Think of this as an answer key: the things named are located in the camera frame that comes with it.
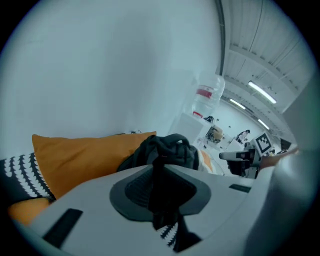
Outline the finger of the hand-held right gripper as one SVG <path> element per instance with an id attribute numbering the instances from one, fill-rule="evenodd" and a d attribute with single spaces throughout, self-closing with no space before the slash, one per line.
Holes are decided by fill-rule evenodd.
<path id="1" fill-rule="evenodd" d="M 221 160 L 243 160 L 246 153 L 246 151 L 221 152 L 219 158 Z"/>

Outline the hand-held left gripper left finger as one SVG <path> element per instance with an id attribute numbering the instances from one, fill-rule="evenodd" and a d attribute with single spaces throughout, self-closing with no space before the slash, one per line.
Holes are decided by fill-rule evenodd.
<path id="1" fill-rule="evenodd" d="M 43 237 L 67 209 L 82 211 L 61 250 L 74 256 L 172 256 L 150 222 L 124 218 L 110 202 L 118 181 L 143 170 L 136 167 L 86 181 L 53 202 L 30 224 Z"/>

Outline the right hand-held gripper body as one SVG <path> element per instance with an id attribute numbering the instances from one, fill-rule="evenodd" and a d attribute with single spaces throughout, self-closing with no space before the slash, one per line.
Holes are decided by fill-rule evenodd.
<path id="1" fill-rule="evenodd" d="M 271 141 L 266 133 L 253 138 L 250 142 L 244 144 L 245 162 L 243 175 L 245 178 L 256 179 L 260 170 L 262 156 L 272 148 Z"/>

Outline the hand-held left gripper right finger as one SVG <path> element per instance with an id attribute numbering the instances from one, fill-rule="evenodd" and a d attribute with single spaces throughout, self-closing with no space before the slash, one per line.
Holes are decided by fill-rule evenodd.
<path id="1" fill-rule="evenodd" d="M 180 210 L 187 231 L 208 244 L 244 244 L 254 217 L 243 207 L 253 181 L 238 176 L 223 176 L 167 165 L 171 173 L 193 184 L 194 196 Z"/>

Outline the dark grey garment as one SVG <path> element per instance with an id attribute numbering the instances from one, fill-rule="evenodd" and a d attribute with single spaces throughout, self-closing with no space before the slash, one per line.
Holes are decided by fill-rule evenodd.
<path id="1" fill-rule="evenodd" d="M 156 231 L 178 223 L 174 252 L 181 252 L 200 242 L 197 235 L 186 229 L 179 211 L 180 206 L 194 196 L 196 188 L 164 167 L 177 165 L 197 169 L 199 158 L 196 148 L 180 134 L 165 137 L 151 135 L 120 164 L 117 171 L 144 165 L 152 165 L 151 176 L 149 179 L 138 179 L 134 182 L 134 185 L 125 191 L 126 195 L 152 213 L 152 225 Z"/>

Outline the person's right forearm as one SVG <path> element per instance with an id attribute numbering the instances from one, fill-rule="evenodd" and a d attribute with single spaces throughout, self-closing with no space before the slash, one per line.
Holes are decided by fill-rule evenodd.
<path id="1" fill-rule="evenodd" d="M 292 149 L 291 151 L 287 151 L 282 154 L 276 154 L 274 156 L 264 156 L 261 158 L 261 162 L 259 164 L 259 169 L 262 170 L 264 168 L 274 167 L 278 164 L 278 162 L 282 158 L 287 157 L 292 154 L 297 154 L 298 151 L 299 151 L 299 148 L 296 147 L 296 148 Z"/>

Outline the cardboard box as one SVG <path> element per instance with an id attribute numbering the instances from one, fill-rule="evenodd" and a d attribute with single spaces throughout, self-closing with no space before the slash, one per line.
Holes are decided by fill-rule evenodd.
<path id="1" fill-rule="evenodd" d="M 214 125 L 208 130 L 208 132 L 205 135 L 205 138 L 213 143 L 219 143 L 223 138 L 223 135 L 223 130 Z"/>

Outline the white cabinet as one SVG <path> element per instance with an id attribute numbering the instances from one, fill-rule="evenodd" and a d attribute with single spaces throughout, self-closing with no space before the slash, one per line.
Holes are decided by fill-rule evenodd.
<path id="1" fill-rule="evenodd" d="M 199 132 L 195 138 L 195 141 L 193 143 L 194 146 L 200 144 L 203 140 L 206 139 L 206 134 L 211 129 L 211 127 L 214 125 L 212 122 L 209 122 L 207 120 L 198 119 L 198 123 L 200 124 Z"/>

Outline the orange cushion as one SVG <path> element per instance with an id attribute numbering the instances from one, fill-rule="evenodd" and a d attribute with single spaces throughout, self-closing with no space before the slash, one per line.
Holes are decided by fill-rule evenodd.
<path id="1" fill-rule="evenodd" d="M 101 138 L 44 137 L 34 134 L 32 145 L 39 170 L 56 199 L 76 186 L 114 174 L 155 131 Z"/>
<path id="2" fill-rule="evenodd" d="M 7 213 L 11 219 L 25 226 L 29 226 L 50 204 L 50 200 L 44 197 L 24 200 L 9 206 Z"/>

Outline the black white patterned blanket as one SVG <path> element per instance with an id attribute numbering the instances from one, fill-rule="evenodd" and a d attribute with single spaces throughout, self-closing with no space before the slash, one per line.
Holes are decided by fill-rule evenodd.
<path id="1" fill-rule="evenodd" d="M 160 237 L 171 249 L 173 249 L 176 244 L 178 226 L 179 225 L 176 222 L 174 225 L 166 225 L 157 230 L 157 232 L 160 234 Z"/>

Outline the black white patterned cushion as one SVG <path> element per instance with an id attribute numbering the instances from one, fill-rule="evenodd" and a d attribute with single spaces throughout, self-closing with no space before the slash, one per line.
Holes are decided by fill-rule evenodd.
<path id="1" fill-rule="evenodd" d="M 9 205 L 38 198 L 56 200 L 33 152 L 0 160 L 0 187 Z"/>

